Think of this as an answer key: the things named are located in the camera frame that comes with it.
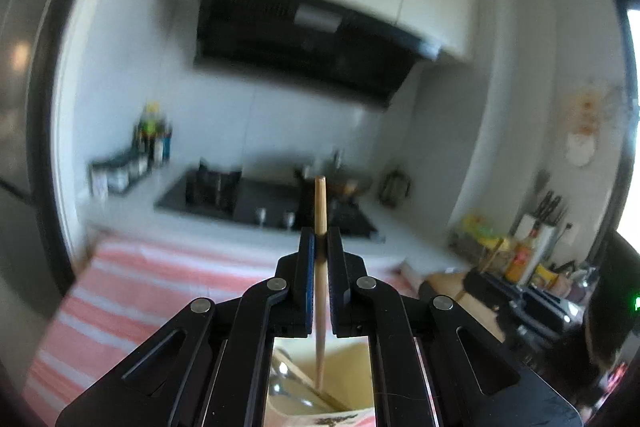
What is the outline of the large steel spoon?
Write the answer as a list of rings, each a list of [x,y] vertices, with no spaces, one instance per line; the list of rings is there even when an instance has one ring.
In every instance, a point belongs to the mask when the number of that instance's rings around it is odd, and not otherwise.
[[[288,373],[288,367],[280,362],[273,362],[269,375],[269,394],[281,397],[293,403],[296,407],[310,413],[314,409],[310,391]]]

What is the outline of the orange sauce bottle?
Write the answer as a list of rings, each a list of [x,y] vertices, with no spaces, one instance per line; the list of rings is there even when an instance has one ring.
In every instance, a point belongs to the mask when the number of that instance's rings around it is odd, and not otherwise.
[[[518,241],[513,249],[513,257],[504,272],[506,280],[514,285],[524,285],[528,280],[529,268],[532,266],[537,251],[541,222],[536,220],[525,239]]]

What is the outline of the wooden cutting board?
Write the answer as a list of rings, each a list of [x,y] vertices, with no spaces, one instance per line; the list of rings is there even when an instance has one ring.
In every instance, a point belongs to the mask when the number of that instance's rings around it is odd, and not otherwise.
[[[437,295],[445,295],[459,303],[466,312],[482,324],[500,343],[506,335],[497,322],[497,312],[481,303],[463,289],[463,279],[466,272],[435,272],[425,275],[423,286],[431,288]]]

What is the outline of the cream utensil holder box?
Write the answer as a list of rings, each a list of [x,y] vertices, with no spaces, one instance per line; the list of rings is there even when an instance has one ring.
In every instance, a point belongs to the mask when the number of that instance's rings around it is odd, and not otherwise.
[[[366,338],[326,337],[321,381],[316,381],[314,337],[274,340],[266,426],[373,426],[375,410]]]

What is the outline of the knife block with knives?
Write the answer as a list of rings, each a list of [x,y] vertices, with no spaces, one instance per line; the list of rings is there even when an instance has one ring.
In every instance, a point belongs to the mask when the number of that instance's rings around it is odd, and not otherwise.
[[[521,217],[513,235],[515,244],[525,242],[533,229],[537,230],[537,237],[533,241],[532,253],[525,260],[522,274],[516,282],[518,285],[524,286],[533,276],[537,265],[551,255],[560,236],[560,221],[566,210],[565,199],[560,194],[548,191],[532,212],[526,212]]]

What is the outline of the pink striped tablecloth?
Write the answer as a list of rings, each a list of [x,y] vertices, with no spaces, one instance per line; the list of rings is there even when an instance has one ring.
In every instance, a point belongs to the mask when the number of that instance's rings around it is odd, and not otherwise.
[[[107,236],[63,298],[23,397],[48,426],[193,299],[222,303],[272,277],[278,258],[234,257]]]

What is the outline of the black gas stove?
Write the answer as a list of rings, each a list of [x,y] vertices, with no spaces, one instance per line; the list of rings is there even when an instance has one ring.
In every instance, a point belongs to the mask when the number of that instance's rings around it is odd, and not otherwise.
[[[186,173],[155,203],[158,210],[229,221],[248,227],[298,231],[314,225],[314,182],[250,179],[240,170],[216,171],[205,162]],[[385,241],[356,197],[326,192],[328,225],[344,237]]]

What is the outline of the dark kettle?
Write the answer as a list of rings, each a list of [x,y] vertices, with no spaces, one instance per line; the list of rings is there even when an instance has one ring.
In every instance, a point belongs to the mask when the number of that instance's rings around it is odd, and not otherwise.
[[[397,208],[409,197],[412,181],[400,168],[386,173],[378,187],[378,201],[387,208]]]

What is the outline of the wok with lid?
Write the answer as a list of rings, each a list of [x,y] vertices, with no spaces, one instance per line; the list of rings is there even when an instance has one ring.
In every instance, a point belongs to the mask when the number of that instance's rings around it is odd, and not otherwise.
[[[316,159],[295,167],[294,176],[304,182],[324,178],[329,194],[344,197],[356,197],[366,193],[373,184],[370,173],[346,165],[342,150],[334,150],[329,159]]]

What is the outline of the spice jar rack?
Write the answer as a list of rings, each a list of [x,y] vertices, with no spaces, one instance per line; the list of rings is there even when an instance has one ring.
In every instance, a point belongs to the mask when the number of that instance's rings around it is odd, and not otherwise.
[[[125,150],[111,158],[95,161],[89,166],[91,194],[98,199],[125,194],[148,170],[148,156],[136,150]]]

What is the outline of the condiment bottles group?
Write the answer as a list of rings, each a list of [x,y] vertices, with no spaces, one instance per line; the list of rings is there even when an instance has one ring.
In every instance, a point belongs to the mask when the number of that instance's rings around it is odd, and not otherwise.
[[[169,160],[171,140],[172,126],[160,110],[160,103],[146,103],[134,125],[132,148],[146,158],[149,167],[156,167]]]

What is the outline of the black range hood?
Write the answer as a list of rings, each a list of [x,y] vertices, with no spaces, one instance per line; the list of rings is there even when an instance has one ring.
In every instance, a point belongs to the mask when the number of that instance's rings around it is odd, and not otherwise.
[[[386,107],[440,44],[326,0],[198,0],[195,58]]]

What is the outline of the silver refrigerator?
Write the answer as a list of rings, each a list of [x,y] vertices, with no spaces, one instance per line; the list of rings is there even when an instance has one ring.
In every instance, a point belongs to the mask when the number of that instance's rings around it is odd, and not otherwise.
[[[1,0],[1,277],[43,317],[61,300],[44,252],[30,181],[32,59],[49,0]]]

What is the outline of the wall calendar decoration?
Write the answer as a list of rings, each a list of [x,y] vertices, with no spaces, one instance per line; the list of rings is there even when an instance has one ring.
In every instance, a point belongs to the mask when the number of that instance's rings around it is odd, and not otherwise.
[[[590,79],[566,99],[564,158],[586,168],[614,129],[625,127],[626,89],[621,83],[597,84]]]

